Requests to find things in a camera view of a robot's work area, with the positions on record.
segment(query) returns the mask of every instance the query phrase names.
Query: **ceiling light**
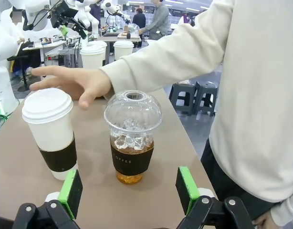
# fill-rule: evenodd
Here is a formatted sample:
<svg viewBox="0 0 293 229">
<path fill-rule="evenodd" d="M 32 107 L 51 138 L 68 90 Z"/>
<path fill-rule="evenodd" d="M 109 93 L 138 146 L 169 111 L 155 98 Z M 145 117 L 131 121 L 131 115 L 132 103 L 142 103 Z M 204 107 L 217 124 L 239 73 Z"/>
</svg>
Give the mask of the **ceiling light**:
<svg viewBox="0 0 293 229">
<path fill-rule="evenodd" d="M 173 1 L 173 0 L 166 0 L 167 2 L 173 2 L 173 3 L 177 3 L 177 4 L 184 4 L 183 2 L 181 1 Z"/>
<path fill-rule="evenodd" d="M 186 8 L 187 10 L 192 10 L 192 11 L 197 11 L 199 12 L 199 10 L 196 10 L 196 9 L 192 9 L 192 8 Z"/>
<path fill-rule="evenodd" d="M 128 3 L 138 3 L 138 4 L 144 4 L 142 1 L 128 1 Z"/>
</svg>

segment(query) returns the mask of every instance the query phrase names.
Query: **cup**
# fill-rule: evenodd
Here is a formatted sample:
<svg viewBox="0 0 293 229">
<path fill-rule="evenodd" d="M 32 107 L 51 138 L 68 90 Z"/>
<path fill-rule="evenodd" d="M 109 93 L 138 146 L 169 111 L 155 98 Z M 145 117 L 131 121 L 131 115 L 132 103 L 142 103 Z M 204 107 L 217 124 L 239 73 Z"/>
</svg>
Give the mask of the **cup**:
<svg viewBox="0 0 293 229">
<path fill-rule="evenodd" d="M 83 68 L 98 69 L 103 65 L 104 49 L 100 45 L 87 45 L 80 51 Z"/>
<path fill-rule="evenodd" d="M 101 46 L 104 49 L 102 66 L 105 66 L 106 65 L 105 59 L 106 59 L 106 47 L 107 47 L 107 43 L 104 42 L 104 41 L 92 41 L 92 42 L 89 42 L 88 45 L 99 45 L 99 46 Z"/>
<path fill-rule="evenodd" d="M 28 123 L 42 157 L 58 180 L 65 180 L 70 170 L 78 169 L 69 116 L 72 107 L 70 95 L 49 88 L 31 94 L 22 108 L 22 118 Z"/>
<path fill-rule="evenodd" d="M 122 56 L 128 56 L 133 53 L 134 44 L 131 41 L 117 41 L 114 43 L 115 60 L 119 60 Z"/>
<path fill-rule="evenodd" d="M 148 170 L 154 150 L 153 131 L 162 121 L 158 101 L 140 91 L 115 94 L 104 118 L 109 124 L 116 176 L 124 184 L 138 183 Z"/>
</svg>

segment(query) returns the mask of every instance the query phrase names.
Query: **clear dome lid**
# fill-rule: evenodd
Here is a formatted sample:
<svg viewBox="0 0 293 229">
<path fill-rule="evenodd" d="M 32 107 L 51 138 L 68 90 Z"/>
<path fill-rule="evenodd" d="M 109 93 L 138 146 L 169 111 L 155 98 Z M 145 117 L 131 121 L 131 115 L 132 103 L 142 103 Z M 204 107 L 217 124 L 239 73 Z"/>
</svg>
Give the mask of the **clear dome lid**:
<svg viewBox="0 0 293 229">
<path fill-rule="evenodd" d="M 118 135 L 146 136 L 158 127 L 162 113 L 157 99 L 140 91 L 115 94 L 107 104 L 104 118 Z"/>
</svg>

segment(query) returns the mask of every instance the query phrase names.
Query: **white cup lid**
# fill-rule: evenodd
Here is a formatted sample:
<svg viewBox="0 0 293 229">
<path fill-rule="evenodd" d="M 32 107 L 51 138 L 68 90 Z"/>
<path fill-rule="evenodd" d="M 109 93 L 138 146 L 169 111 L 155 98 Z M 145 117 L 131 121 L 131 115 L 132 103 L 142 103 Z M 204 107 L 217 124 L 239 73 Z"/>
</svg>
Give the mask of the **white cup lid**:
<svg viewBox="0 0 293 229">
<path fill-rule="evenodd" d="M 120 48 L 133 48 L 134 44 L 131 41 L 117 41 L 114 43 L 114 47 Z"/>
<path fill-rule="evenodd" d="M 98 55 L 104 53 L 104 48 L 100 45 L 87 45 L 80 51 L 81 55 Z"/>
<path fill-rule="evenodd" d="M 88 45 L 100 45 L 102 48 L 107 46 L 106 42 L 104 41 L 92 41 L 89 42 Z"/>
<path fill-rule="evenodd" d="M 22 118 L 27 123 L 44 124 L 67 115 L 73 102 L 67 93 L 57 88 L 39 90 L 24 102 Z"/>
</svg>

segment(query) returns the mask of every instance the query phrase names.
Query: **stool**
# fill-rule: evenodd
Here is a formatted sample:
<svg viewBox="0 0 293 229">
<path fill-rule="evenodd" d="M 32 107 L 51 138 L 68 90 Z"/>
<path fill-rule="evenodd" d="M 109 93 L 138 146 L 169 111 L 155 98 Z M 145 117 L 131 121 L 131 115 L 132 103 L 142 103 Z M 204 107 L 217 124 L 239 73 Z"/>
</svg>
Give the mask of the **stool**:
<svg viewBox="0 0 293 229">
<path fill-rule="evenodd" d="M 19 87 L 17 91 L 19 92 L 25 92 L 29 90 L 29 85 L 27 84 L 27 79 L 26 79 L 26 71 L 23 68 L 22 60 L 28 58 L 28 55 L 22 55 L 22 56 L 12 56 L 8 58 L 8 61 L 14 61 L 14 60 L 19 60 L 19 63 L 21 65 L 21 72 L 22 72 L 22 77 L 23 77 L 23 83 L 24 85 Z"/>
<path fill-rule="evenodd" d="M 195 99 L 193 113 L 196 115 L 199 111 L 210 112 L 210 116 L 213 116 L 218 95 L 217 86 L 212 82 L 196 82 L 195 87 L 198 93 Z"/>
<path fill-rule="evenodd" d="M 186 95 L 179 96 L 180 92 L 185 92 Z M 192 115 L 195 92 L 196 87 L 193 85 L 175 83 L 172 85 L 169 100 L 171 101 L 175 110 L 188 112 L 188 115 Z M 185 101 L 183 106 L 176 105 L 178 99 Z"/>
</svg>

